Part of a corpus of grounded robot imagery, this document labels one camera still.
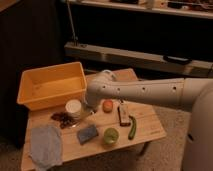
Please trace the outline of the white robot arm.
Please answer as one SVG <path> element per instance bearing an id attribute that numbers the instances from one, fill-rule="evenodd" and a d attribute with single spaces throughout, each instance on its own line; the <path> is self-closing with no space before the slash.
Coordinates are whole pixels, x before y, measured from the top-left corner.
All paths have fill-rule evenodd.
<path id="1" fill-rule="evenodd" d="M 102 99 L 179 108 L 191 112 L 182 160 L 183 171 L 213 171 L 213 78 L 175 78 L 120 82 L 109 70 L 88 84 L 85 102 L 96 109 Z"/>

